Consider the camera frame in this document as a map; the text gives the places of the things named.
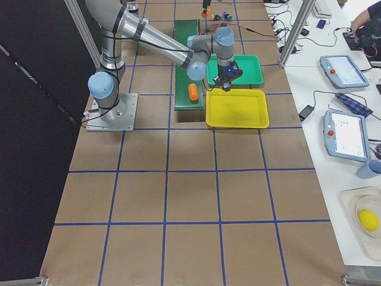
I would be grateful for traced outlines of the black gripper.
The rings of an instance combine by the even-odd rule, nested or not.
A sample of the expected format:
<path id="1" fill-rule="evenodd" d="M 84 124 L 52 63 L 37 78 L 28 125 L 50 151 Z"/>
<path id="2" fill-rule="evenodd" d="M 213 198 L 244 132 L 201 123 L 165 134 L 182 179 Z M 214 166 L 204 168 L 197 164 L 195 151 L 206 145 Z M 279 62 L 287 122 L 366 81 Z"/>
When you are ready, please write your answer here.
<path id="1" fill-rule="evenodd" d="M 243 75 L 243 70 L 241 70 L 235 60 L 229 61 L 228 65 L 222 66 L 217 63 L 217 76 L 213 78 L 214 88 L 223 88 L 223 83 L 227 82 L 231 84 Z"/>

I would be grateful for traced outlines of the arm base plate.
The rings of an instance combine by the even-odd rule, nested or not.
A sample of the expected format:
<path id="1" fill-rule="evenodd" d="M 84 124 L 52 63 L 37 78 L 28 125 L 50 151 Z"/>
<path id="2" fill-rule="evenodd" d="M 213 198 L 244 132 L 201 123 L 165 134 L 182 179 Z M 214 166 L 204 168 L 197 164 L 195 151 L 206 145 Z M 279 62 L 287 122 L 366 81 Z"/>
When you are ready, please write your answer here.
<path id="1" fill-rule="evenodd" d="M 89 113 L 86 130 L 88 132 L 119 132 L 133 131 L 136 118 L 136 108 L 139 94 L 120 94 L 120 100 L 116 107 L 104 116 L 101 116 L 98 104 L 92 100 L 92 109 Z"/>

